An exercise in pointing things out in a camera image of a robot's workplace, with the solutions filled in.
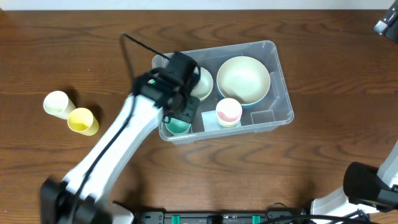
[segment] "plastic bin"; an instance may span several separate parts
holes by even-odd
[[[165,124],[159,126],[162,139],[174,144],[183,144],[202,139],[218,138],[234,134],[272,131],[280,125],[289,124],[294,118],[292,104],[287,93],[286,82],[280,66],[276,46],[269,40],[214,47],[183,52],[195,59],[213,76],[214,86],[210,96],[200,103],[191,130],[183,136],[173,136]],[[233,128],[220,127],[216,121],[215,109],[221,96],[217,91],[216,76],[221,65],[230,58],[248,56],[257,59],[268,69],[271,87],[266,97],[252,108],[244,109],[240,123]],[[165,67],[168,60],[156,55],[152,67]]]

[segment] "white wall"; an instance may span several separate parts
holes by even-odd
[[[388,9],[393,2],[394,0],[0,0],[0,7],[3,10]]]

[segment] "brown wooden surface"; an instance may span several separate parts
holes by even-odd
[[[353,161],[379,166],[398,136],[398,44],[373,32],[383,11],[69,11],[0,15],[0,223],[38,223],[39,187],[61,179],[114,121],[129,91],[118,35],[161,52],[272,40],[291,124],[174,146],[152,132],[112,198],[129,207],[300,207],[342,185]],[[137,73],[152,53],[133,47]],[[75,134],[42,109],[65,90],[100,122]],[[398,222],[397,213],[373,216]]]

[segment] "plastic cup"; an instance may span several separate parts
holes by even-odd
[[[69,114],[76,109],[68,95],[62,91],[48,94],[43,102],[45,112],[61,119],[68,119]]]
[[[72,131],[84,134],[85,136],[94,135],[100,128],[93,113],[86,108],[73,110],[68,117],[68,126]]]
[[[217,122],[225,127],[233,127],[241,120],[242,112],[242,106],[237,100],[225,98],[216,106]]]
[[[186,123],[179,119],[172,118],[169,123],[166,123],[167,130],[170,131],[174,136],[179,136],[183,134],[188,134],[191,128],[190,123]]]

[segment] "yellow cup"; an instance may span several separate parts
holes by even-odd
[[[100,125],[93,113],[86,108],[74,109],[68,117],[69,128],[77,133],[92,136],[97,133]]]

